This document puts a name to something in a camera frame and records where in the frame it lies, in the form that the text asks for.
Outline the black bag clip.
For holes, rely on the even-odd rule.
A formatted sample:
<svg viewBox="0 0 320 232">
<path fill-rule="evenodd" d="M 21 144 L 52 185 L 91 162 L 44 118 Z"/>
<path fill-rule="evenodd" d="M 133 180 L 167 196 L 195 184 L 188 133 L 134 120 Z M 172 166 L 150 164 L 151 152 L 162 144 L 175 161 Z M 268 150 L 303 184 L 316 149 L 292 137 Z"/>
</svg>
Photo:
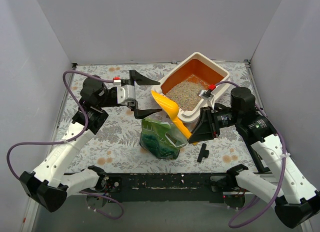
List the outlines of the black bag clip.
<svg viewBox="0 0 320 232">
<path fill-rule="evenodd" d="M 198 158 L 197 158 L 197 162 L 198 163 L 201 163 L 203 158 L 208 158 L 210 152 L 209 150 L 207 149 L 207 144 L 206 143 L 203 143 L 201 148 L 200 148 L 200 151 L 199 151 L 199 155 L 198 155 Z"/>
</svg>

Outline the yellow plastic scoop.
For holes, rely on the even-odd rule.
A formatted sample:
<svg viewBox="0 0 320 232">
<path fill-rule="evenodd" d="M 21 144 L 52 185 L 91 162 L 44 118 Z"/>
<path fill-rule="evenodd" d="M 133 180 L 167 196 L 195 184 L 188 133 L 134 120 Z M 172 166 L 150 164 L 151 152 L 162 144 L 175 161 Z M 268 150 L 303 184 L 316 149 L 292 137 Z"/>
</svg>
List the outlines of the yellow plastic scoop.
<svg viewBox="0 0 320 232">
<path fill-rule="evenodd" d="M 151 91 L 151 94 L 156 101 L 156 103 L 162 108 L 162 110 L 169 116 L 171 121 L 175 124 L 175 126 L 180 130 L 180 132 L 187 138 L 191 136 L 191 132 L 189 129 L 183 124 L 183 122 L 179 119 L 178 113 L 179 113 L 179 107 L 178 105 L 166 98 L 165 96 L 155 92 Z"/>
</svg>

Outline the green litter bag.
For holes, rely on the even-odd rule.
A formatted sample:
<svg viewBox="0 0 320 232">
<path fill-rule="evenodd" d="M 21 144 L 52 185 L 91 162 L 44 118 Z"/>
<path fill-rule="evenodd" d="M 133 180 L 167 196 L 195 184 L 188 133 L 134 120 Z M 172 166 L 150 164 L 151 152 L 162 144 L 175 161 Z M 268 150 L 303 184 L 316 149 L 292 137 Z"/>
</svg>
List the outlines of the green litter bag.
<svg viewBox="0 0 320 232">
<path fill-rule="evenodd" d="M 175 160 L 181 148 L 187 144 L 186 137 L 174 124 L 151 119 L 141 120 L 139 145 L 156 158 Z"/>
</svg>

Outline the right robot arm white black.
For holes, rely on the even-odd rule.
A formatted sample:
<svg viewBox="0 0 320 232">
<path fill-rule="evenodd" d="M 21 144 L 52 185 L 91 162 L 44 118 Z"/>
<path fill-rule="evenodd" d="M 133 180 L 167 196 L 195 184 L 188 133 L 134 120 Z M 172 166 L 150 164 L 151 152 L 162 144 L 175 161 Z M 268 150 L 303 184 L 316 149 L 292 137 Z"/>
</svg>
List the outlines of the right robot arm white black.
<svg viewBox="0 0 320 232">
<path fill-rule="evenodd" d="M 189 143 L 213 140 L 222 128 L 235 126 L 243 141 L 263 159 L 277 185 L 266 181 L 239 164 L 227 170 L 216 182 L 232 191 L 240 188 L 253 193 L 272 207 L 279 220 L 295 228 L 320 211 L 320 192 L 300 172 L 279 132 L 266 116 L 258 113 L 256 98 L 248 88 L 231 90 L 230 107 L 203 107 Z"/>
</svg>

